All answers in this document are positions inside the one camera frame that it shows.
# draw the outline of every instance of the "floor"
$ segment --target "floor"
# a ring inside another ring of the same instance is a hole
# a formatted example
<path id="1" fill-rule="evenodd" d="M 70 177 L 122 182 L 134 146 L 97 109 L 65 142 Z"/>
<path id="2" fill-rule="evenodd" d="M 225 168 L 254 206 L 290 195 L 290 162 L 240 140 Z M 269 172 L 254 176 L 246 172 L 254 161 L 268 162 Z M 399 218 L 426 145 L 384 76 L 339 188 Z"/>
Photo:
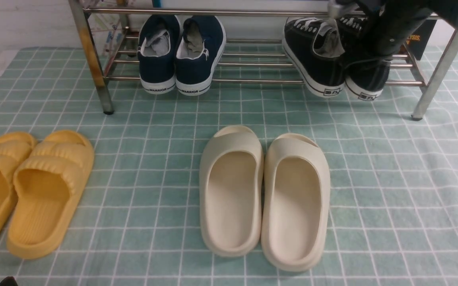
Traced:
<path id="1" fill-rule="evenodd" d="M 228 46 L 228 50 L 255 50 Z M 278 50 L 280 47 L 259 48 Z M 427 49 L 428 74 L 441 56 Z M 136 72 L 135 66 L 118 69 Z M 298 78 L 295 70 L 218 69 L 218 76 Z M 84 54 L 18 51 L 0 78 L 0 135 L 57 129 L 87 136 L 95 166 L 60 248 L 24 261 L 0 234 L 0 280 L 27 286 L 458 286 L 458 56 L 420 122 L 420 90 L 387 87 L 374 102 L 324 100 L 300 86 L 213 85 L 200 97 L 146 94 L 111 83 L 105 116 Z M 394 79 L 410 79 L 393 71 Z M 279 271 L 260 246 L 213 255 L 200 236 L 198 165 L 225 125 L 244 124 L 263 148 L 285 132 L 313 138 L 331 169 L 323 258 L 303 273 Z"/>

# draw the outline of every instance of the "chrome metal bar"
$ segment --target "chrome metal bar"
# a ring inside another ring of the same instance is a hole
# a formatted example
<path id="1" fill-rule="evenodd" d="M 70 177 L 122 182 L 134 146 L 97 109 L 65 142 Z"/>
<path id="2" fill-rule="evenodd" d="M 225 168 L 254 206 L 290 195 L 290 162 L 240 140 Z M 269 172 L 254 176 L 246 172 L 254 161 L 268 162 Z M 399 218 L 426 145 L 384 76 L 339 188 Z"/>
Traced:
<path id="1" fill-rule="evenodd" d="M 114 60 L 118 64 L 138 64 L 138 60 Z M 294 67 L 291 63 L 242 63 L 242 62 L 221 62 L 218 63 L 220 67 L 258 67 L 258 68 L 292 68 Z M 413 67 L 412 64 L 391 64 L 392 69 L 410 69 Z"/>
<path id="2" fill-rule="evenodd" d="M 111 95 L 109 94 L 107 82 L 103 76 L 102 65 L 100 64 L 100 59 L 98 58 L 97 49 L 93 41 L 93 35 L 91 34 L 91 28 L 87 22 L 87 15 L 82 9 L 80 0 L 68 0 L 68 3 L 72 11 L 75 26 L 77 27 L 77 31 L 79 33 L 84 54 L 86 55 L 87 65 L 89 66 L 91 76 L 93 77 L 93 81 L 95 83 L 98 98 L 102 104 L 103 112 L 104 114 L 113 114 L 114 108 L 111 101 Z"/>
<path id="3" fill-rule="evenodd" d="M 106 76 L 107 80 L 117 81 L 133 81 L 140 80 L 138 76 Z M 303 80 L 300 79 L 228 79 L 228 78 L 214 78 L 214 83 L 256 83 L 256 84 L 279 84 L 279 85 L 303 85 Z M 423 85 L 420 81 L 407 81 L 407 80 L 389 80 L 387 85 L 402 85 L 407 87 L 420 87 Z"/>
<path id="4" fill-rule="evenodd" d="M 225 78 L 214 78 L 215 83 L 256 83 L 262 85 L 303 85 L 303 80 L 294 79 L 225 79 Z"/>
<path id="5" fill-rule="evenodd" d="M 392 69 L 410 69 L 412 68 L 412 64 L 391 64 L 390 68 Z"/>
<path id="6" fill-rule="evenodd" d="M 252 54 L 245 52 L 225 52 L 222 54 L 222 56 L 231 58 L 287 58 L 285 54 L 279 53 Z"/>
<path id="7" fill-rule="evenodd" d="M 105 77 L 106 80 L 116 80 L 116 81 L 134 81 L 140 80 L 138 76 L 118 76 L 118 75 L 108 75 Z"/>
<path id="8" fill-rule="evenodd" d="M 109 61 L 107 62 L 107 65 L 105 66 L 105 69 L 103 71 L 104 76 L 108 76 L 113 73 L 113 71 L 116 69 L 117 62 L 115 63 L 115 60 L 118 60 L 121 58 L 120 54 L 120 49 L 125 46 L 125 44 L 128 42 L 127 39 L 125 38 L 125 35 L 127 34 L 129 30 L 126 29 L 123 31 L 123 35 L 121 37 L 120 43 L 116 45 L 116 50 L 114 50 L 111 55 L 109 56 Z"/>
<path id="9" fill-rule="evenodd" d="M 134 55 L 137 53 L 137 50 L 120 50 L 118 51 L 120 54 L 129 54 L 129 55 Z M 285 54 L 280 54 L 280 53 L 247 53 L 247 52 L 225 52 L 222 54 L 223 56 L 229 58 L 287 58 Z M 394 60 L 406 60 L 409 58 L 407 54 L 394 54 L 392 56 Z"/>
<path id="10" fill-rule="evenodd" d="M 431 80 L 427 84 L 426 90 L 423 92 L 416 108 L 411 115 L 413 120 L 418 121 L 423 118 L 427 108 L 431 104 L 432 99 L 438 92 L 438 89 L 446 76 L 446 73 L 450 69 L 450 66 L 458 53 L 458 32 L 454 31 L 450 41 L 448 42 L 443 55 L 441 56 L 434 73 L 431 76 Z"/>
<path id="11" fill-rule="evenodd" d="M 120 54 L 136 54 L 137 50 L 120 50 L 118 51 Z M 285 54 L 279 53 L 262 53 L 262 54 L 252 54 L 252 53 L 245 53 L 245 52 L 225 52 L 222 54 L 225 57 L 231 58 L 287 58 Z"/>
<path id="12" fill-rule="evenodd" d="M 424 83 L 417 80 L 389 80 L 386 85 L 391 87 L 423 87 Z"/>
<path id="13" fill-rule="evenodd" d="M 116 0 L 116 4 L 119 8 L 126 8 L 127 0 Z M 120 24 L 122 30 L 130 29 L 130 21 L 128 20 L 128 14 L 120 14 Z"/>
<path id="14" fill-rule="evenodd" d="M 228 39 L 228 44 L 281 44 L 282 40 Z"/>
<path id="15" fill-rule="evenodd" d="M 127 0 L 116 0 L 116 4 L 120 8 L 126 8 L 128 5 Z M 130 32 L 130 20 L 128 18 L 128 14 L 119 14 L 119 16 L 122 33 L 128 34 Z M 137 43 L 134 41 L 126 41 L 124 47 L 127 50 L 137 49 Z"/>
<path id="16" fill-rule="evenodd" d="M 409 49 L 407 45 L 404 45 L 404 47 L 406 48 L 406 51 L 409 55 L 406 61 L 413 65 L 413 67 L 411 68 L 411 73 L 413 74 L 413 78 L 415 78 L 415 80 L 423 81 L 425 83 L 424 87 L 420 87 L 421 91 L 424 93 L 427 90 L 427 83 L 429 82 L 429 80 L 427 79 L 427 76 L 425 76 L 425 73 L 421 70 L 420 64 L 416 60 L 411 49 Z"/>
<path id="17" fill-rule="evenodd" d="M 138 64 L 138 60 L 114 60 L 118 64 Z M 291 68 L 294 67 L 291 63 L 240 63 L 240 62 L 221 62 L 218 63 L 219 67 L 257 67 L 257 68 Z"/>
<path id="18" fill-rule="evenodd" d="M 327 12 L 295 12 L 295 11 L 245 11 L 245 10 L 198 10 L 198 9 L 139 9 L 122 7 L 90 7 L 85 8 L 86 13 L 105 14 L 155 14 L 155 15 L 213 15 L 213 16 L 237 16 L 237 17 L 316 17 L 328 18 Z M 347 17 L 362 17 L 363 12 L 352 12 Z M 429 19 L 439 19 L 433 14 Z"/>
<path id="19" fill-rule="evenodd" d="M 392 56 L 392 59 L 393 60 L 405 60 L 408 58 L 408 55 L 407 54 L 394 54 Z"/>

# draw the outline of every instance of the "black sneaker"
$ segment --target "black sneaker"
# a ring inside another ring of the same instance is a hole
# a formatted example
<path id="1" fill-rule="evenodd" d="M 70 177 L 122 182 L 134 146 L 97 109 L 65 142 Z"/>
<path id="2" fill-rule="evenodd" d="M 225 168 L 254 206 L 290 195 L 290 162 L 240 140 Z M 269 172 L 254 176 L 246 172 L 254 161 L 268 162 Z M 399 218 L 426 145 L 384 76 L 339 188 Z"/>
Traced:
<path id="1" fill-rule="evenodd" d="M 180 21 L 173 15 L 151 15 L 139 32 L 140 82 L 151 94 L 164 94 L 176 85 L 174 52 Z"/>
<path id="2" fill-rule="evenodd" d="M 182 94 L 196 96 L 210 89 L 226 40 L 224 27 L 215 16 L 193 16 L 183 23 L 176 52 L 176 86 Z"/>
<path id="3" fill-rule="evenodd" d="M 282 46 L 310 92 L 327 98 L 342 91 L 344 71 L 338 57 L 344 49 L 335 20 L 287 19 Z"/>
<path id="4" fill-rule="evenodd" d="M 391 60 L 369 55 L 360 42 L 365 20 L 340 18 L 337 20 L 340 40 L 345 47 L 345 86 L 349 96 L 373 101 L 381 95 L 390 74 Z"/>

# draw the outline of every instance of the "cream slide sandal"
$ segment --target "cream slide sandal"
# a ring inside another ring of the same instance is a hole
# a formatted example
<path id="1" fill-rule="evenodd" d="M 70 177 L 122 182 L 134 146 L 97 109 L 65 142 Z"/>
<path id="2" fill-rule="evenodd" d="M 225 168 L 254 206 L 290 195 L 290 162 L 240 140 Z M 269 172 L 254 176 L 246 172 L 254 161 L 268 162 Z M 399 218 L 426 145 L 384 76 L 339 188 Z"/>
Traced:
<path id="1" fill-rule="evenodd" d="M 200 162 L 200 229 L 215 254 L 236 257 L 256 246 L 260 235 L 264 155 L 245 126 L 220 129 Z"/>
<path id="2" fill-rule="evenodd" d="M 11 254 L 35 259 L 60 245 L 94 158 L 88 139 L 70 130 L 54 132 L 36 145 L 13 177 L 19 201 L 8 230 Z"/>
<path id="3" fill-rule="evenodd" d="M 330 170 L 311 139 L 287 133 L 271 143 L 265 162 L 262 250 L 285 271 L 305 271 L 323 255 Z"/>

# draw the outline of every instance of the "shoe rack leg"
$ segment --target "shoe rack leg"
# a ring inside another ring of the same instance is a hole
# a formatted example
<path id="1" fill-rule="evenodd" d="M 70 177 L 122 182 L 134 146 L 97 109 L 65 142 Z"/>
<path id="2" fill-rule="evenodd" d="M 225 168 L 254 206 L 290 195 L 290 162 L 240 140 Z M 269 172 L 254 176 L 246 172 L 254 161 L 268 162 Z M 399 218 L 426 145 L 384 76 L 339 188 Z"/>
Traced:
<path id="1" fill-rule="evenodd" d="M 127 7 L 127 0 L 116 0 L 116 4 L 119 7 Z M 128 14 L 119 14 L 120 15 L 120 23 L 121 23 L 121 30 L 123 34 L 129 35 L 130 34 L 130 20 L 128 18 Z M 125 42 L 125 49 L 126 50 L 136 50 L 137 43 L 136 41 L 126 41 Z"/>
<path id="2" fill-rule="evenodd" d="M 458 32 L 454 31 L 450 41 L 448 42 L 443 55 L 441 56 L 434 73 L 432 74 L 431 80 L 427 88 L 423 89 L 423 94 L 420 97 L 420 101 L 416 105 L 416 108 L 411 115 L 414 121 L 420 121 L 423 119 L 427 108 L 431 104 L 432 99 L 438 92 L 438 89 L 443 83 L 443 79 L 446 76 L 446 73 L 450 69 L 455 56 L 458 53 Z"/>
<path id="3" fill-rule="evenodd" d="M 107 82 L 103 78 L 102 65 L 100 64 L 100 59 L 98 58 L 97 49 L 93 41 L 93 35 L 91 34 L 91 28 L 87 22 L 87 15 L 84 14 L 82 10 L 82 4 L 80 0 L 68 0 L 70 4 L 70 9 L 72 10 L 73 19 L 77 31 L 79 33 L 80 42 L 82 48 L 84 49 L 84 54 L 86 55 L 87 64 L 89 70 L 91 71 L 91 76 L 95 83 L 97 89 L 98 98 L 102 104 L 102 109 L 104 114 L 113 114 L 114 108 L 111 101 L 111 95 L 109 94 L 109 89 L 107 88 Z"/>

